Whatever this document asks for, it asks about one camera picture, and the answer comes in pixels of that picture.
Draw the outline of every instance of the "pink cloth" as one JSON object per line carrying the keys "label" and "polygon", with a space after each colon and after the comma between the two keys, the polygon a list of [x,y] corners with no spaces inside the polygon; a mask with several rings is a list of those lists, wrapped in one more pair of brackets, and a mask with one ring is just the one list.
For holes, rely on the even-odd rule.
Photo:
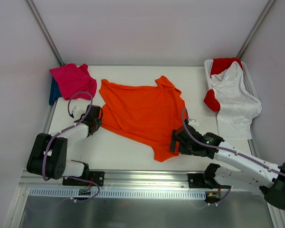
{"label": "pink cloth", "polygon": [[[97,83],[90,76],[87,64],[77,67],[76,64],[70,63],[49,71],[57,81],[59,90],[65,100],[69,100],[72,95],[81,91],[87,91],[92,97],[95,96]],[[77,98],[90,100],[87,94],[79,94],[74,97],[74,99]]]}

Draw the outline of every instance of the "white table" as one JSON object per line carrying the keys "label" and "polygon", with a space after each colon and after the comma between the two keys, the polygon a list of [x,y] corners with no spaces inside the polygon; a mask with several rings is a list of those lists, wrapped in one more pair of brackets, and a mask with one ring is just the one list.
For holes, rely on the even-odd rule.
{"label": "white table", "polygon": [[[178,89],[185,101],[189,117],[196,119],[201,134],[217,134],[216,113],[203,103],[208,90],[205,68],[171,66],[89,66],[91,77],[97,80],[97,92],[93,104],[103,106],[98,90],[101,79],[129,86],[156,86],[155,79],[165,75]],[[70,109],[76,105],[86,109],[90,101],[73,100]],[[67,114],[67,101],[58,99],[49,132],[58,132],[73,124]],[[236,148],[250,154],[247,141],[230,141]],[[100,128],[94,135],[78,141],[67,152],[68,159],[80,160],[89,164],[90,169],[101,170],[144,170],[144,171],[204,171],[209,163],[217,163],[231,168],[222,162],[197,156],[180,155],[164,162],[154,160],[151,147],[130,140],[113,132]]]}

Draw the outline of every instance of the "gray floor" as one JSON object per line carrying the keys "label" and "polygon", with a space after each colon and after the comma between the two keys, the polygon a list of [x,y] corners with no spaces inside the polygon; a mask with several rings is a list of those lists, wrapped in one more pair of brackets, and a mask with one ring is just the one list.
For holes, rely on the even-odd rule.
{"label": "gray floor", "polygon": [[[35,209],[63,198],[29,197]],[[48,212],[25,209],[22,228],[273,228],[265,201],[248,192],[232,192],[218,207],[199,200],[101,199],[65,201]]]}

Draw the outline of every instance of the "white wall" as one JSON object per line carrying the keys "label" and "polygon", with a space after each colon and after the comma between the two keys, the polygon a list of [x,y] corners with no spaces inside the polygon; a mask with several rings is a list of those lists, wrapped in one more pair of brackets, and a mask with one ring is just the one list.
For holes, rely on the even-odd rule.
{"label": "white wall", "polygon": [[35,0],[67,62],[203,66],[237,55],[268,0]]}
{"label": "white wall", "polygon": [[242,59],[247,63],[261,115],[253,123],[261,158],[285,162],[285,0],[278,0]]}
{"label": "white wall", "polygon": [[57,67],[24,0],[0,1],[0,228],[49,108]]}

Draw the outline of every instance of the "orange cloth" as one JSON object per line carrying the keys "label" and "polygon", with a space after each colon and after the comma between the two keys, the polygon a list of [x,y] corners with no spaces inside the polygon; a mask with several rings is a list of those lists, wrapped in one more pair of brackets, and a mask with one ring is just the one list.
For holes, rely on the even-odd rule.
{"label": "orange cloth", "polygon": [[185,102],[179,89],[165,76],[155,80],[156,87],[101,82],[99,92],[106,103],[103,128],[151,146],[157,161],[177,156],[169,147],[172,130],[182,125]]}

